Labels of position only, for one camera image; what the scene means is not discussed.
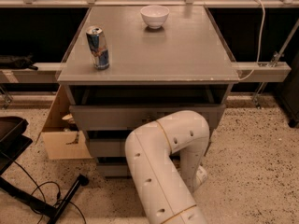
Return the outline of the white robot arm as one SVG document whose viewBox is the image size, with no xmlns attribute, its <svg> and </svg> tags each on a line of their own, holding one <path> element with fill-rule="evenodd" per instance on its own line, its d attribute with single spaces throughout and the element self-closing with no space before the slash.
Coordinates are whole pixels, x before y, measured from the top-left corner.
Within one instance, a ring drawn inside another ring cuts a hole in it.
<svg viewBox="0 0 299 224">
<path fill-rule="evenodd" d="M 133 130 L 126 160 L 149 224 L 207 224 L 192 194 L 206 181 L 205 118 L 179 111 Z"/>
</svg>

